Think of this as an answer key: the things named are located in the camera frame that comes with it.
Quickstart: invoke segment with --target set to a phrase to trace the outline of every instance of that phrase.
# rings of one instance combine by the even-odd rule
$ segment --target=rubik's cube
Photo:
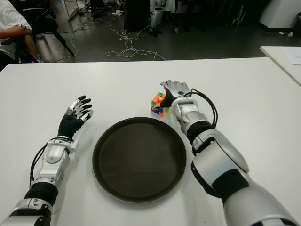
[[[165,96],[166,95],[164,93],[158,93],[151,101],[151,106],[153,107],[154,105],[161,103],[164,100]],[[160,108],[159,110],[152,109],[151,111],[163,117],[169,112],[169,109],[170,107],[165,107]]]

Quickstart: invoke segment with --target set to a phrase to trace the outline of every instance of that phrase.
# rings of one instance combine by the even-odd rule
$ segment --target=white table
[[[293,65],[287,58],[284,49],[296,48],[288,46],[261,46],[260,50],[301,86],[301,66]]]
[[[67,106],[87,95],[95,113],[78,134],[80,146],[71,156],[52,225],[224,226],[222,202],[207,195],[190,172],[191,146],[175,118],[151,113],[151,99],[168,79],[211,98],[217,128],[244,155],[251,177],[301,222],[301,89],[268,58],[8,66],[0,73],[0,221],[27,192],[32,159],[57,134]],[[204,101],[199,109],[212,119]],[[136,116],[165,121],[187,148],[187,169],[177,188],[148,204],[112,198],[92,171],[102,133]]]

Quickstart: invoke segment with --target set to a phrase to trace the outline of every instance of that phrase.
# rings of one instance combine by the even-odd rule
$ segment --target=round tray
[[[178,184],[185,166],[180,136],[151,118],[131,118],[111,126],[93,153],[100,185],[127,202],[151,202],[165,196]]]

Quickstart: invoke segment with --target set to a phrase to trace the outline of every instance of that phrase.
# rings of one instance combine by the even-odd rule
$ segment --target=paper
[[[301,65],[301,48],[285,48],[284,52],[287,55],[287,58],[293,65]]]

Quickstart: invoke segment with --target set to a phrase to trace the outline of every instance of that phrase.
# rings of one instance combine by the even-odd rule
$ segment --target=robot forearm
[[[192,173],[208,194],[222,199],[227,224],[299,225],[271,193],[251,180],[244,157],[199,112],[196,100],[187,95],[191,92],[186,83],[167,81],[161,85],[166,101],[160,107],[172,107],[192,145]]]
[[[93,110],[89,110],[92,105],[83,106],[90,102],[90,99],[85,98],[79,97],[67,109],[60,123],[58,137],[49,140],[38,152],[37,156],[42,156],[42,167],[37,177],[33,178],[33,168],[39,159],[35,157],[30,178],[33,184],[1,226],[50,225],[53,206],[70,161],[69,154],[77,146],[77,141],[73,141],[72,137],[93,114]]]

